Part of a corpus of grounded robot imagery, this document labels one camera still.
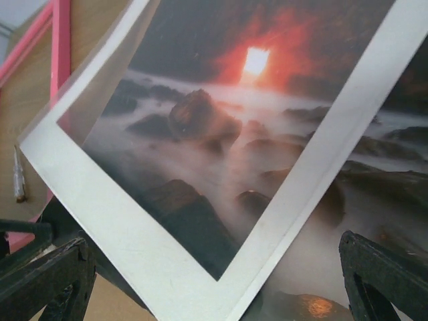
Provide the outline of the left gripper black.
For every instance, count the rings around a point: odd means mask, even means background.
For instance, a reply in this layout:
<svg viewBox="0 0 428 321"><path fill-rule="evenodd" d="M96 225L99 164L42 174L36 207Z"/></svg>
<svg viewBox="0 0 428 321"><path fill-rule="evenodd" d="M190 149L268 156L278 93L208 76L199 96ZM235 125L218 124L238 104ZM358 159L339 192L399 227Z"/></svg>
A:
<svg viewBox="0 0 428 321"><path fill-rule="evenodd" d="M46 205L34 223L1 220L1 278L79 237L94 255L96 277L106 278L144 308L144 302L56 198Z"/></svg>

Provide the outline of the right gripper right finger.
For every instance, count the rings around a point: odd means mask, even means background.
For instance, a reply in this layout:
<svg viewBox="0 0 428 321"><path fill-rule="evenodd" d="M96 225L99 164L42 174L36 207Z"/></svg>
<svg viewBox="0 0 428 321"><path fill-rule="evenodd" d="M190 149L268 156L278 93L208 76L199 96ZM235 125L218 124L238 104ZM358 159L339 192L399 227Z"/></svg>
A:
<svg viewBox="0 0 428 321"><path fill-rule="evenodd" d="M355 320L427 319L427 268L351 231L338 246Z"/></svg>

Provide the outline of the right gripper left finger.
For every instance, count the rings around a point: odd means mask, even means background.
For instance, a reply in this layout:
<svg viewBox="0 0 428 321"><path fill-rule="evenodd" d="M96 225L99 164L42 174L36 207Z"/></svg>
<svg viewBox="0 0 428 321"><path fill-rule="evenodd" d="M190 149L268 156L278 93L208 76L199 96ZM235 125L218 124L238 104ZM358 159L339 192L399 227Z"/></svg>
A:
<svg viewBox="0 0 428 321"><path fill-rule="evenodd" d="M94 255L75 238L1 278L1 319L83 320L95 280Z"/></svg>

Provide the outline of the small screwdriver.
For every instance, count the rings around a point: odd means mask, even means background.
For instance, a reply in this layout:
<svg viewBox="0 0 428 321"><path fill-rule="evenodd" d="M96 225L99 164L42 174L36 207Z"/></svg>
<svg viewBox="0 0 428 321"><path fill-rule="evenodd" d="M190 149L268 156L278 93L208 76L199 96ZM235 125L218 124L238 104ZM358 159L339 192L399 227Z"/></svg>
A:
<svg viewBox="0 0 428 321"><path fill-rule="evenodd" d="M16 203L25 202L27 199L25 193L25 178L19 158L18 147L16 145L14 146L13 188Z"/></svg>

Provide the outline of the pink picture frame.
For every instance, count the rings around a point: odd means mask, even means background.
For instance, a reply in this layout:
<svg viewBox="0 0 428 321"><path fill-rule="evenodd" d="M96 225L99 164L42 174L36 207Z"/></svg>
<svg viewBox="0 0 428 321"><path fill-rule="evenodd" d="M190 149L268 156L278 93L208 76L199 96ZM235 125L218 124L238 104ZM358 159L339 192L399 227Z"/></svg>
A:
<svg viewBox="0 0 428 321"><path fill-rule="evenodd" d="M34 223L51 192L22 154L19 137L71 74L71 1L48 1L1 66L1 219ZM26 201L16 203L14 146Z"/></svg>

